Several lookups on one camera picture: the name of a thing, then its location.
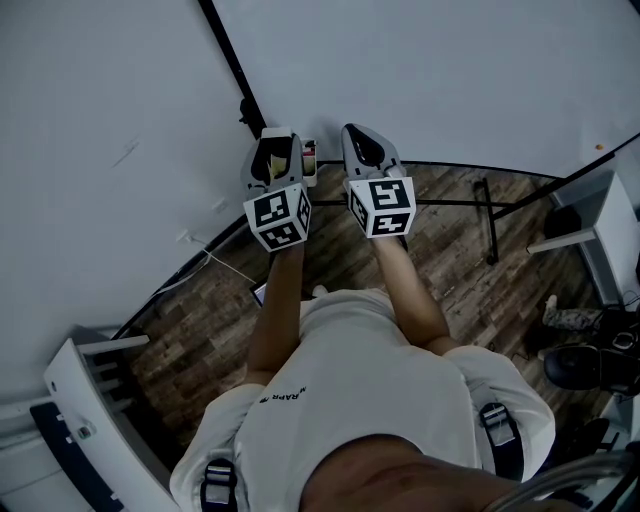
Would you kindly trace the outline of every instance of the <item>cable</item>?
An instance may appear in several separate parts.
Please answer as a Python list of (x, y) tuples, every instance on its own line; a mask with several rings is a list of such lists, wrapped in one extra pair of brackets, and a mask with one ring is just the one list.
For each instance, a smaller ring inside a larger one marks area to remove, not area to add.
[[(207, 244), (205, 242), (203, 242), (202, 240), (198, 240), (197, 238), (194, 238), (192, 236), (190, 236), (188, 238), (189, 241), (191, 242), (195, 242), (197, 244), (203, 245), (204, 247), (207, 246)], [(224, 265), (225, 267), (227, 267), (230, 270), (233, 270), (236, 274), (244, 277), (247, 281), (256, 284), (256, 282), (251, 279), (250, 277), (245, 276), (242, 272), (240, 272), (239, 270), (236, 270), (235, 268), (233, 268), (231, 265), (229, 265), (228, 263), (225, 263), (224, 261), (216, 258), (213, 254), (211, 254), (209, 251), (207, 251), (206, 249), (202, 249), (203, 252), (207, 253), (207, 255), (209, 256), (209, 258), (216, 260), (218, 263), (220, 263), (221, 265)]]
[[(201, 244), (201, 245), (203, 245), (203, 246), (205, 246), (205, 247), (207, 246), (207, 244), (206, 244), (205, 242), (203, 242), (202, 240), (198, 240), (197, 238), (194, 238), (194, 237), (192, 237), (192, 236), (190, 236), (190, 235), (189, 235), (189, 236), (187, 236), (186, 240), (187, 240), (188, 242), (196, 242), (196, 243)], [(236, 274), (238, 274), (238, 275), (240, 275), (240, 276), (244, 277), (247, 281), (249, 281), (249, 282), (251, 282), (251, 283), (253, 283), (253, 284), (256, 284), (256, 282), (255, 282), (253, 279), (251, 279), (250, 277), (245, 276), (242, 272), (240, 272), (239, 270), (236, 270), (236, 269), (235, 269), (235, 268), (233, 268), (231, 265), (229, 265), (229, 264), (225, 263), (224, 261), (222, 261), (222, 260), (220, 260), (220, 259), (216, 258), (213, 254), (211, 254), (211, 253), (210, 253), (209, 251), (207, 251), (206, 249), (202, 249), (202, 252), (204, 252), (204, 253), (207, 255), (207, 259), (205, 260), (205, 262), (204, 262), (202, 265), (200, 265), (200, 267), (198, 267), (196, 270), (194, 270), (194, 271), (193, 271), (191, 274), (189, 274), (187, 277), (185, 277), (185, 278), (183, 278), (183, 279), (180, 279), (180, 281), (178, 281), (178, 282), (176, 282), (176, 283), (173, 283), (173, 284), (172, 284), (172, 285), (170, 285), (170, 286), (165, 286), (164, 288), (160, 288), (160, 289), (159, 289), (157, 292), (155, 292), (151, 297), (155, 297), (156, 295), (160, 295), (160, 294), (162, 294), (162, 293), (168, 292), (169, 290), (173, 290), (174, 288), (177, 288), (178, 286), (180, 286), (180, 285), (182, 285), (182, 284), (186, 283), (189, 279), (191, 279), (191, 278), (192, 278), (193, 276), (195, 276), (198, 272), (200, 272), (204, 267), (206, 267), (206, 266), (209, 264), (209, 262), (210, 262), (211, 260), (215, 260), (215, 261), (217, 261), (218, 263), (220, 263), (221, 265), (224, 265), (224, 266), (225, 266), (225, 267), (227, 267), (228, 269), (233, 270)]]
[(194, 270), (193, 272), (191, 272), (191, 274), (189, 274), (187, 277), (180, 279), (180, 281), (173, 283), (172, 285), (169, 286), (165, 286), (164, 288), (160, 288), (157, 292), (155, 292), (151, 297), (149, 297), (150, 299), (155, 297), (156, 295), (160, 295), (164, 292), (168, 292), (169, 290), (173, 290), (174, 288), (180, 286), (181, 284), (186, 283), (189, 279), (191, 279), (193, 276), (195, 276), (198, 272), (200, 272), (204, 267), (207, 266), (207, 264), (211, 261), (211, 255), (207, 256), (207, 259), (205, 260), (205, 262), (200, 265), (196, 270)]

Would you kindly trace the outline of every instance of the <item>shoe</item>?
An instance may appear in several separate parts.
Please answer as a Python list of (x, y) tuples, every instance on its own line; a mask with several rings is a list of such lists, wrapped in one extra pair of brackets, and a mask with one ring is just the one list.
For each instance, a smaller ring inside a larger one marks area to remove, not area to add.
[(328, 293), (329, 293), (329, 290), (327, 290), (324, 286), (319, 284), (313, 289), (313, 291), (311, 292), (311, 295), (313, 295), (314, 298), (318, 298), (318, 297), (322, 297), (323, 295), (327, 295)]

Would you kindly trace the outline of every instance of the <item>person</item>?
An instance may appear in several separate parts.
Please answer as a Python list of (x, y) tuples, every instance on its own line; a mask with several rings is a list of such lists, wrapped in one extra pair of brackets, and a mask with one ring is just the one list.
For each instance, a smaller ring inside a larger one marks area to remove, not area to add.
[[(517, 482), (492, 474), (482, 449), (479, 384), (517, 424), (522, 480), (542, 465), (555, 437), (547, 404), (509, 359), (451, 338), (397, 238), (371, 243), (388, 295), (301, 304), (303, 244), (277, 254), (246, 378), (209, 404), (171, 476), (182, 510), (202, 510), (205, 469), (225, 459), (238, 510), (480, 511)], [(551, 510), (541, 503), (526, 510)]]

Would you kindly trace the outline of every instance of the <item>white wall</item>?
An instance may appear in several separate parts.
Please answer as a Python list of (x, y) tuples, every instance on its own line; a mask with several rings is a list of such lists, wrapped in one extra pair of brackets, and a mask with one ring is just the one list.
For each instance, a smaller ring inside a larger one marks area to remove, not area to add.
[(242, 214), (240, 99), (195, 0), (0, 3), (0, 400)]
[(321, 159), (355, 122), (405, 160), (567, 176), (640, 131), (628, 0), (211, 1), (267, 123)]
[(90, 512), (42, 438), (12, 453), (0, 451), (0, 503), (10, 512)]

